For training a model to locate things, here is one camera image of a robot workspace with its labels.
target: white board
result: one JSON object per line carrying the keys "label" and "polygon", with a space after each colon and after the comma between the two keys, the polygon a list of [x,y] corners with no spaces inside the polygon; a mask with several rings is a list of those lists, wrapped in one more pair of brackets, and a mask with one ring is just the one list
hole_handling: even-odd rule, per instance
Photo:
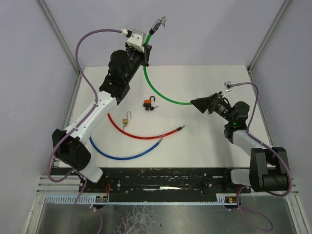
{"label": "white board", "polygon": [[[103,83],[108,67],[86,67],[85,74],[96,89]],[[248,82],[245,66],[152,66],[148,74],[153,85],[164,95],[178,101],[207,97],[224,91],[223,83]],[[99,167],[248,167],[250,157],[224,137],[226,121],[216,113],[202,114],[194,106],[181,106],[167,102],[157,96],[148,86],[140,69],[130,82],[130,91],[121,104],[111,112],[121,128],[126,112],[132,119],[125,131],[139,136],[154,136],[186,127],[165,137],[150,153],[133,160],[117,161],[100,155],[90,143],[87,149],[92,161]],[[151,95],[156,97],[159,107],[152,112],[143,108],[143,102]],[[94,99],[93,93],[83,80],[78,92],[72,121],[84,111]],[[251,106],[255,96],[250,85],[235,87],[228,95],[232,105],[245,101]],[[257,108],[251,131],[268,142],[266,131]],[[158,140],[139,140],[121,134],[106,117],[93,132],[96,145],[112,156],[133,156],[152,147]]]}

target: gray wall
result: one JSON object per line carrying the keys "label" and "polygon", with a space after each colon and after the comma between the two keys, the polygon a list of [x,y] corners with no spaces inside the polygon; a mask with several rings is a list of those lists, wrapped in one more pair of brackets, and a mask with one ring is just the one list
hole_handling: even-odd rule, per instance
{"label": "gray wall", "polygon": [[34,0],[1,1],[0,29],[0,232],[18,234],[75,73]]}
{"label": "gray wall", "polygon": [[[46,0],[69,47],[99,28],[148,32],[167,15],[151,45],[152,65],[246,64],[253,59],[283,0]],[[103,66],[124,44],[116,34],[83,42],[85,65]]]}
{"label": "gray wall", "polygon": [[312,217],[312,1],[294,0],[254,70],[277,145],[288,150],[301,199]]}

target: green tube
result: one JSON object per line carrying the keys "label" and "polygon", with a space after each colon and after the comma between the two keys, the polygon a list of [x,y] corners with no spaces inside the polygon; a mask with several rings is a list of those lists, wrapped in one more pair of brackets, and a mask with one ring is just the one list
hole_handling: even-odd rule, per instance
{"label": "green tube", "polygon": [[[148,45],[148,42],[150,41],[152,35],[151,34],[148,34],[147,37],[146,37],[146,40],[145,40],[145,44]],[[144,75],[145,75],[145,78],[146,78],[146,81],[148,83],[148,85],[151,87],[151,89],[157,93],[160,97],[162,97],[163,99],[165,99],[166,101],[169,101],[169,102],[172,102],[174,104],[178,104],[178,105],[191,105],[190,102],[179,102],[179,101],[174,101],[170,98],[167,98],[166,96],[164,96],[163,94],[161,94],[151,83],[150,79],[148,78],[148,75],[147,75],[147,71],[146,71],[146,67],[143,67],[143,71],[144,71]]]}

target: blue hose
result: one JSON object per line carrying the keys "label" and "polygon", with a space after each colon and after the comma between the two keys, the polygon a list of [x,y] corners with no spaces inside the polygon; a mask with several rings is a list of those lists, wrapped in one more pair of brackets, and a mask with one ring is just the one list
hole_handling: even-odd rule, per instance
{"label": "blue hose", "polygon": [[130,159],[135,159],[137,157],[141,157],[147,153],[149,153],[150,151],[152,151],[154,148],[156,148],[160,142],[162,141],[162,139],[160,139],[155,145],[153,145],[151,148],[149,148],[147,151],[144,151],[143,153],[141,154],[138,154],[138,155],[135,155],[135,156],[131,156],[131,157],[114,157],[114,156],[110,156],[110,155],[107,155],[106,153],[102,152],[96,145],[95,143],[93,142],[92,138],[90,137],[89,138],[90,142],[91,142],[91,145],[93,146],[93,148],[95,148],[95,150],[100,153],[101,155],[103,155],[104,157],[107,157],[107,158],[110,158],[110,159],[114,159],[114,160],[130,160]]}

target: red cable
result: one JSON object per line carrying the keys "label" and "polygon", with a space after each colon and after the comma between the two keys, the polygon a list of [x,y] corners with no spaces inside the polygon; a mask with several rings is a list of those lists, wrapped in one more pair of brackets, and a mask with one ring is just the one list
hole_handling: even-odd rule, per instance
{"label": "red cable", "polygon": [[111,121],[111,123],[113,124],[113,126],[114,126],[118,131],[120,131],[121,133],[123,133],[123,134],[125,134],[125,135],[127,135],[127,136],[129,136],[129,137],[132,137],[132,138],[135,138],[135,139],[141,139],[141,140],[152,140],[152,139],[158,139],[158,138],[166,137],[166,136],[169,136],[169,135],[171,135],[171,134],[173,134],[173,133],[176,133],[176,132],[182,130],[182,129],[185,127],[185,126],[183,126],[183,127],[178,127],[177,129],[175,129],[175,130],[173,130],[173,131],[171,131],[171,132],[168,132],[168,133],[165,133],[165,134],[162,134],[162,135],[159,135],[159,136],[146,136],[146,137],[144,137],[144,136],[135,136],[135,135],[132,135],[132,134],[130,134],[130,133],[127,133],[127,132],[125,132],[124,130],[122,130],[121,128],[119,128],[119,127],[115,124],[115,122],[113,121],[113,119],[112,119],[112,117],[111,117],[110,114],[107,114],[107,116],[108,116],[109,120]]}

